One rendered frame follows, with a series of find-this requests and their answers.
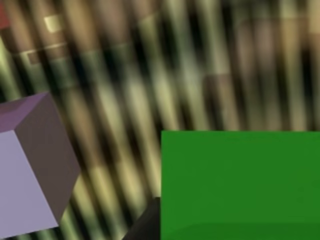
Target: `cube's front face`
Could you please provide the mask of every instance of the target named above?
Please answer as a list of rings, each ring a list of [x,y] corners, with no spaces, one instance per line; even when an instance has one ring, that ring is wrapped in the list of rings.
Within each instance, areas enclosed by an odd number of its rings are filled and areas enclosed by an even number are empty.
[[[315,132],[165,132],[162,239],[319,239],[319,144]]]
[[[14,131],[0,133],[0,239],[57,226]]]

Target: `cube's side face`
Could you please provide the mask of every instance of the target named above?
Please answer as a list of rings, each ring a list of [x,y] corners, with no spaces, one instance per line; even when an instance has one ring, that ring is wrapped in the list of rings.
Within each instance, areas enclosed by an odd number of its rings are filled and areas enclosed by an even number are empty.
[[[0,239],[56,226],[15,132],[0,133]]]
[[[80,166],[48,94],[15,130],[57,222],[69,203]]]

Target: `green surface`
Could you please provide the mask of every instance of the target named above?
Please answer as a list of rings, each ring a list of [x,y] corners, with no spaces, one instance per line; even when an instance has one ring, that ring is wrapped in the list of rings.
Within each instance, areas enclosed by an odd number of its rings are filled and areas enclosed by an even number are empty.
[[[320,239],[320,133],[162,133],[163,240]]]

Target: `green cube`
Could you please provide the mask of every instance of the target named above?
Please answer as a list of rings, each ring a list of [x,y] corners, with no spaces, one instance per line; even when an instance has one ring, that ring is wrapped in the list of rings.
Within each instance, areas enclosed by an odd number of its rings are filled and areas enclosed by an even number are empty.
[[[320,133],[164,131],[161,239],[320,239]]]

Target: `green rectangle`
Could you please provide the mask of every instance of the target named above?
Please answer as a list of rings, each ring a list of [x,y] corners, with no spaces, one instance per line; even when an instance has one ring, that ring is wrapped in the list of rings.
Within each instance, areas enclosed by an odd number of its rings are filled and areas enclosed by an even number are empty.
[[[163,240],[320,239],[320,133],[162,133]]]

